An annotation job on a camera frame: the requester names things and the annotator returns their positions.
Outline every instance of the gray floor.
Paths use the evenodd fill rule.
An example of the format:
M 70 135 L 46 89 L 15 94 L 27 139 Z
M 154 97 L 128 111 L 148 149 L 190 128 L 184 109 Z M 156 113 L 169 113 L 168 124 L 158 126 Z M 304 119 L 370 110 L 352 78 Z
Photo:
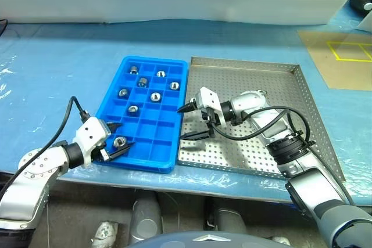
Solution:
M 178 230 L 178 210 L 179 230 L 203 230 L 204 199 L 203 196 L 159 193 L 164 231 Z M 133 202 L 132 189 L 58 182 L 48 206 L 50 247 L 90 247 L 97 227 L 101 221 L 106 220 L 121 224 L 116 247 L 124 247 L 128 239 Z M 243 200 L 220 199 L 220 202 L 241 212 L 251 235 L 265 238 L 286 236 L 293 247 L 298 248 L 326 247 L 313 221 L 305 219 L 289 206 Z M 46 210 L 30 247 L 48 247 Z

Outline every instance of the plastic sheet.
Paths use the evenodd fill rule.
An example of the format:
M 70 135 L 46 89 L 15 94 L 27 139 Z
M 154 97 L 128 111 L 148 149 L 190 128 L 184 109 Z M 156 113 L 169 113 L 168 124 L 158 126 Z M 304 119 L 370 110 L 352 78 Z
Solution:
M 340 30 L 335 19 L 318 30 Z M 348 31 L 350 27 L 342 26 Z M 358 204 L 372 204 L 370 92 L 330 90 L 296 28 L 194 20 L 127 24 L 10 24 L 0 37 L 0 170 L 14 172 L 29 150 L 58 128 L 67 101 L 78 97 L 95 114 L 127 55 L 189 61 L 191 56 L 300 64 Z M 72 111 L 60 139 L 71 141 L 80 119 Z M 61 177 L 70 181 L 289 202 L 285 181 L 176 166 L 170 174 L 91 165 Z

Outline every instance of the perforated metal tray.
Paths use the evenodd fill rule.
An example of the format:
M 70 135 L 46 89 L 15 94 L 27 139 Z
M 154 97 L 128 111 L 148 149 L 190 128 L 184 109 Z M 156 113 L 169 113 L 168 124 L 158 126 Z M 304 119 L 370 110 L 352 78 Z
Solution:
M 202 86 L 217 92 L 221 102 L 247 90 L 263 89 L 268 92 L 268 104 L 300 110 L 309 121 L 311 139 L 317 142 L 315 149 L 340 179 L 345 180 L 299 65 L 193 57 L 188 75 L 186 102 L 195 97 Z M 293 115 L 293 119 L 295 126 L 304 131 L 300 118 Z M 182 134 L 205 129 L 200 111 L 184 114 Z M 252 129 L 248 123 L 235 127 L 228 124 L 226 132 L 233 136 L 244 136 L 252 133 Z M 216 134 L 215 139 L 181 140 L 178 163 L 282 178 L 275 161 L 257 138 L 231 141 Z

